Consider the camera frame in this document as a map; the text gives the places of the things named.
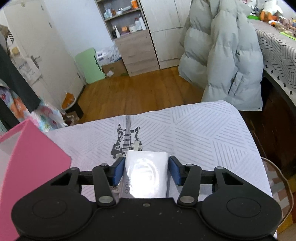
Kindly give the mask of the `white 90W charger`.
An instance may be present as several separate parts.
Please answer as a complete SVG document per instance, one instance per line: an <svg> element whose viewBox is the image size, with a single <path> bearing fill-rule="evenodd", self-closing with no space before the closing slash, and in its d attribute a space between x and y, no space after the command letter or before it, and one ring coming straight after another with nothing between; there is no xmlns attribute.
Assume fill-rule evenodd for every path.
<svg viewBox="0 0 296 241"><path fill-rule="evenodd" d="M139 141L125 156L120 198L166 198L169 154L143 151Z"/></svg>

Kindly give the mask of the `pink storage box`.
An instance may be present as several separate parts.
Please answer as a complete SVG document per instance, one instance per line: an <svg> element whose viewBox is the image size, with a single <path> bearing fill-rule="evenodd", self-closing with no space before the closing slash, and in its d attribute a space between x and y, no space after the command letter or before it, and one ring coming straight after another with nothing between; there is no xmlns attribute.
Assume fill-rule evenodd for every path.
<svg viewBox="0 0 296 241"><path fill-rule="evenodd" d="M69 169L71 158L26 120L1 136L1 240L16 240L14 204Z"/></svg>

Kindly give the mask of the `white patterned tablecloth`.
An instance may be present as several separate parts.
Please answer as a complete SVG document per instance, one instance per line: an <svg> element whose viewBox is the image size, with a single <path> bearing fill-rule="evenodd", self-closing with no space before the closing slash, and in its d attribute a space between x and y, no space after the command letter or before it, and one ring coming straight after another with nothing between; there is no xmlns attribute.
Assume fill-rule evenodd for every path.
<svg viewBox="0 0 296 241"><path fill-rule="evenodd" d="M71 157L73 167L90 171L125 153L125 138L144 151L167 152L203 170L222 166L271 194L256 144L238 110L225 101L181 105L122 115L47 132Z"/></svg>

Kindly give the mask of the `floral quilt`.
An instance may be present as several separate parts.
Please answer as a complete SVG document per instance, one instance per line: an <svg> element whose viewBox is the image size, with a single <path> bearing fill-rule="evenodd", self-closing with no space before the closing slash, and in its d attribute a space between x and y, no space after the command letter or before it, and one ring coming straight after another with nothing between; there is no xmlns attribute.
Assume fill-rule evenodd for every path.
<svg viewBox="0 0 296 241"><path fill-rule="evenodd" d="M60 111L51 104L41 101L34 111L29 112L17 94L1 85L1 135L27 119L41 132L68 126Z"/></svg>

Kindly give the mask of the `cardboard box on floor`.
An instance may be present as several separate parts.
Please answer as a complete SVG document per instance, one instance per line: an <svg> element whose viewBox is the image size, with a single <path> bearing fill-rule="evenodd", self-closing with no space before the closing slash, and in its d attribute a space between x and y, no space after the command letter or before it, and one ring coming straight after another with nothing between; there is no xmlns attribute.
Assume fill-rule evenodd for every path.
<svg viewBox="0 0 296 241"><path fill-rule="evenodd" d="M102 70L107 76L107 78L111 77L120 77L128 75L127 69L123 63L122 59L115 61L114 63L110 63L102 66Z"/></svg>

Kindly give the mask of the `green folding table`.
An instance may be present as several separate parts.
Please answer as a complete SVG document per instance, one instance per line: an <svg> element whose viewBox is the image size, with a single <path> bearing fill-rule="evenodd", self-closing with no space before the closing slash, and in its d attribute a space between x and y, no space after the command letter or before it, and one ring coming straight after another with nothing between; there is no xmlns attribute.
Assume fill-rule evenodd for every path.
<svg viewBox="0 0 296 241"><path fill-rule="evenodd" d="M95 83L106 78L99 65L94 48L89 48L75 56L75 62L84 75L87 84Z"/></svg>

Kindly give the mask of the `grey puffer jacket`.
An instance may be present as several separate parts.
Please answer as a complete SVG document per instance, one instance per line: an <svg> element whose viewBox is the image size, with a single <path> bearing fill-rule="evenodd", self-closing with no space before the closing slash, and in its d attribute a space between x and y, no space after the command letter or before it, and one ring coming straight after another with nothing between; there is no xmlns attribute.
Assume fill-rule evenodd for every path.
<svg viewBox="0 0 296 241"><path fill-rule="evenodd" d="M203 90L202 102L223 100L260 111L263 56L242 1L192 1L180 47L179 75Z"/></svg>

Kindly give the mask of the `dark hanging clothes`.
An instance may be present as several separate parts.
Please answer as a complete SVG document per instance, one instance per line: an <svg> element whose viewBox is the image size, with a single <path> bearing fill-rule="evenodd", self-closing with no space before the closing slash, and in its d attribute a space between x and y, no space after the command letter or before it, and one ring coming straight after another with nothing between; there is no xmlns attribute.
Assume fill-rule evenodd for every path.
<svg viewBox="0 0 296 241"><path fill-rule="evenodd" d="M3 47L1 47L1 84L2 83L20 97L30 113L36 110L40 105L41 100L19 73ZM1 123L8 131L20 123L2 99Z"/></svg>

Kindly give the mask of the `white door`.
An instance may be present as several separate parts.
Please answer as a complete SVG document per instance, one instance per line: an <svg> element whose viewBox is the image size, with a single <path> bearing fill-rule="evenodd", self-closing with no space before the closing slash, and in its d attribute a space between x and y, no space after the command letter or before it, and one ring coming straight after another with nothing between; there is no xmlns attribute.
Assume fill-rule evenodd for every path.
<svg viewBox="0 0 296 241"><path fill-rule="evenodd" d="M4 15L22 56L41 73L34 92L56 108L67 93L78 97L84 82L43 1L9 1Z"/></svg>

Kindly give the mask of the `patterned bed cover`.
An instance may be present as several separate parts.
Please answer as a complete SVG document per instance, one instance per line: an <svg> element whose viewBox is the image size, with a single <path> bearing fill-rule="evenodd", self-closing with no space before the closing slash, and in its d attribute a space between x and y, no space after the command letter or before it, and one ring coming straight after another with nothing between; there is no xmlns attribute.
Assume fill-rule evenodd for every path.
<svg viewBox="0 0 296 241"><path fill-rule="evenodd" d="M295 40L266 22L250 22L258 36L265 71L288 98L295 102Z"/></svg>

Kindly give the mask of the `wooden shelf cabinet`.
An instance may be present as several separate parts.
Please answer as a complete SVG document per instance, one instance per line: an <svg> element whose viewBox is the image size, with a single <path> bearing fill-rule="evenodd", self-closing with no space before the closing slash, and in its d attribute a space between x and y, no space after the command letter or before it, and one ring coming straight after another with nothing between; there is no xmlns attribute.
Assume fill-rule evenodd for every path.
<svg viewBox="0 0 296 241"><path fill-rule="evenodd" d="M96 1L129 76L159 70L156 51L140 1Z"/></svg>

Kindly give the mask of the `white wardrobe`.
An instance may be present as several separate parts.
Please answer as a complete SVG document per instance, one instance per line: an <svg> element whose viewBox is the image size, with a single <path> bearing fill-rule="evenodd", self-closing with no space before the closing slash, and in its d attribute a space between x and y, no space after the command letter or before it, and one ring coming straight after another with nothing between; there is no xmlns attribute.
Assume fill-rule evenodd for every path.
<svg viewBox="0 0 296 241"><path fill-rule="evenodd" d="M179 64L179 40L191 1L140 1L161 69Z"/></svg>

